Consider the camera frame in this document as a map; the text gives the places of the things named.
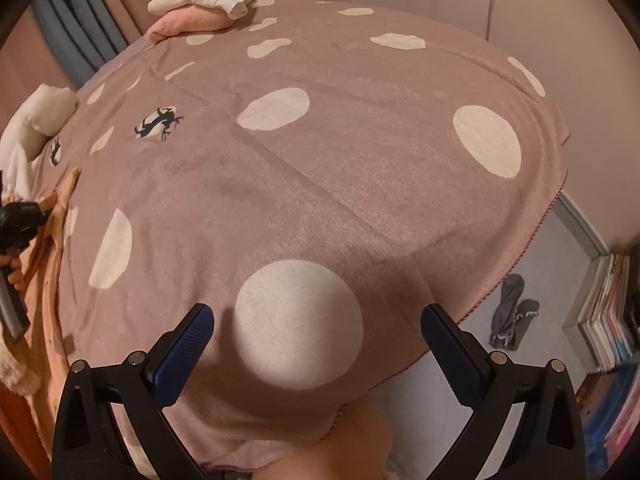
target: gray curtain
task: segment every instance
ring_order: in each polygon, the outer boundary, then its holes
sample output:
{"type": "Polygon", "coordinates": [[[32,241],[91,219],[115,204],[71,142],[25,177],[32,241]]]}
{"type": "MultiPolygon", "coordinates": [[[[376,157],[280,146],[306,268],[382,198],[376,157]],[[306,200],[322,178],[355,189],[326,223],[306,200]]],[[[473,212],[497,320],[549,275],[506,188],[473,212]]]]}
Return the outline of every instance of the gray curtain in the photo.
{"type": "Polygon", "coordinates": [[[31,7],[53,55],[79,87],[127,47],[103,0],[34,0],[31,7]]]}

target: bed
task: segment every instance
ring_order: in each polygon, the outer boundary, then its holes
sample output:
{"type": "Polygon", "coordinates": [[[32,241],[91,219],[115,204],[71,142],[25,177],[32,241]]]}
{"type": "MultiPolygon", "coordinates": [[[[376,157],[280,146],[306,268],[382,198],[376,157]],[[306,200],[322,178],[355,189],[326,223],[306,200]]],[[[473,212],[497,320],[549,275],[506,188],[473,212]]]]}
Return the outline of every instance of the bed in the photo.
{"type": "Polygon", "coordinates": [[[136,42],[79,96],[32,196],[80,169],[58,345],[110,364],[212,306],[166,411],[207,468],[318,440],[410,366],[421,307],[467,316],[566,176],[566,125],[519,60],[376,6],[258,0],[232,30],[136,42]]]}

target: metal bolt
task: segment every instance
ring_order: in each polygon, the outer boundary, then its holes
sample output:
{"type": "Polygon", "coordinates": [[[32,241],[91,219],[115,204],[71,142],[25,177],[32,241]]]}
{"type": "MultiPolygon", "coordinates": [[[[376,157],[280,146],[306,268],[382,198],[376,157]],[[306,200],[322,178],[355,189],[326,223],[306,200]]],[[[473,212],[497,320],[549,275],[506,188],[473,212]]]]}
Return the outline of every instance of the metal bolt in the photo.
{"type": "Polygon", "coordinates": [[[129,354],[128,361],[132,365],[139,365],[142,361],[145,360],[145,357],[146,357],[146,354],[144,352],[141,352],[140,350],[138,350],[137,352],[133,352],[133,353],[129,354]]]}
{"type": "Polygon", "coordinates": [[[84,370],[84,365],[86,363],[82,361],[82,359],[78,359],[78,361],[74,361],[71,365],[71,371],[77,374],[79,371],[84,370]]]}
{"type": "Polygon", "coordinates": [[[491,361],[497,365],[503,365],[508,361],[508,359],[502,352],[491,352],[491,361]]]}
{"type": "Polygon", "coordinates": [[[564,372],[564,363],[559,360],[559,359],[553,359],[551,361],[551,367],[556,371],[556,372],[564,372]]]}

